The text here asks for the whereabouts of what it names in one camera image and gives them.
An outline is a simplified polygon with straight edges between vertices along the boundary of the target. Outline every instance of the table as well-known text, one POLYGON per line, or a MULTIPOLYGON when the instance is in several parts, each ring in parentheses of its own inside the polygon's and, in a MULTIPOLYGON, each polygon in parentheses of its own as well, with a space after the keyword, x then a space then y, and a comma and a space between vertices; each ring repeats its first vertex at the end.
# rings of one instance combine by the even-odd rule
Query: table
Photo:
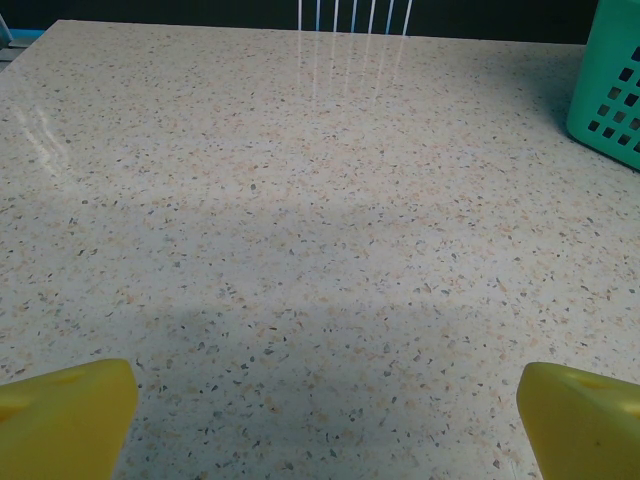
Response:
POLYGON ((582 54, 56 23, 0 74, 0 381, 127 358, 115 478, 540 478, 526 363, 640 381, 582 54))

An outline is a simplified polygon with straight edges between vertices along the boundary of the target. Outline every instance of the square hole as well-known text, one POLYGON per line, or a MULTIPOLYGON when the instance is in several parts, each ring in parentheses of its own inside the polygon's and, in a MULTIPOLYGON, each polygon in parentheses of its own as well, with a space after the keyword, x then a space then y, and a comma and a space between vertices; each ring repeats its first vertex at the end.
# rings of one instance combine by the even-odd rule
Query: square hole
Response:
POLYGON ((624 112, 616 112, 616 114, 613 116, 613 121, 617 123, 621 123, 622 120, 624 120, 624 117, 626 116, 627 114, 624 112))
POLYGON ((633 70, 631 70, 630 68, 623 68, 618 78, 623 82, 626 82, 631 78, 631 75, 633 75, 633 70))
POLYGON ((630 93, 627 98, 624 99, 624 104, 633 107, 638 101, 638 96, 635 93, 630 93))
POLYGON ((609 90, 609 95, 607 95, 607 97, 609 97, 611 100, 615 100, 616 98, 618 98, 618 95, 620 95, 620 92, 622 92, 622 90, 620 90, 618 87, 613 87, 611 88, 611 90, 609 90))

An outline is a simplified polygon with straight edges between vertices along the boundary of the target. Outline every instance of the teal plastic basket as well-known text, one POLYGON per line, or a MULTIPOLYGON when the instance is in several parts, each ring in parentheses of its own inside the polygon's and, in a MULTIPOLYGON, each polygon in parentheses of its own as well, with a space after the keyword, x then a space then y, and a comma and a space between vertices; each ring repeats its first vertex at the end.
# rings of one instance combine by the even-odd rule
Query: teal plastic basket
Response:
POLYGON ((640 169, 640 0, 600 0, 567 128, 640 169))

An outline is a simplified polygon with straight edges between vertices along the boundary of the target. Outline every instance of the terrazzo countertop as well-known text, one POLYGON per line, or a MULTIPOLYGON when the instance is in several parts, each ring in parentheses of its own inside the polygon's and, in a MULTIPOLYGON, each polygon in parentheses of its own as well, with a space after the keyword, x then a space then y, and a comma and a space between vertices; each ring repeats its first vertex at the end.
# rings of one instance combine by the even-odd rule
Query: terrazzo countertop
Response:
POLYGON ((116 479, 541 478, 526 363, 640 382, 582 54, 56 23, 0 74, 0 381, 128 359, 116 479))

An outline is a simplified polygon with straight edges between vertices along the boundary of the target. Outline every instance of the white chair back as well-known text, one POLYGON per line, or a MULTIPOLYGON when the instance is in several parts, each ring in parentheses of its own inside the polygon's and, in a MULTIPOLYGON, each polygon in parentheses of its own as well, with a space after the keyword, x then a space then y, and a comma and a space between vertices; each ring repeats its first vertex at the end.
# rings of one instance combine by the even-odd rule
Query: white chair back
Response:
MULTIPOLYGON (((333 31, 337 32, 338 30, 338 9, 340 7, 340 0, 334 0, 334 10, 333 10, 333 31)), ((320 9, 322 0, 316 0, 316 32, 320 31, 320 9)), ((298 0, 298 30, 302 30, 302 4, 303 0, 298 0)), ((393 7, 395 4, 395 0, 390 0, 389 3, 389 11, 387 12, 387 26, 385 29, 385 35, 389 35, 389 28, 391 27, 391 17, 394 14, 393 7)), ((411 15, 411 7, 413 5, 413 0, 409 0, 409 4, 407 5, 407 11, 404 16, 404 26, 402 28, 402 35, 407 35, 407 26, 409 25, 409 16, 411 15)), ((358 8, 358 0, 353 0, 353 10, 351 13, 351 33, 355 33, 356 26, 356 11, 358 8)), ((371 0, 371 9, 369 10, 369 28, 367 33, 371 34, 371 29, 373 27, 373 17, 376 11, 376 0, 371 0)))

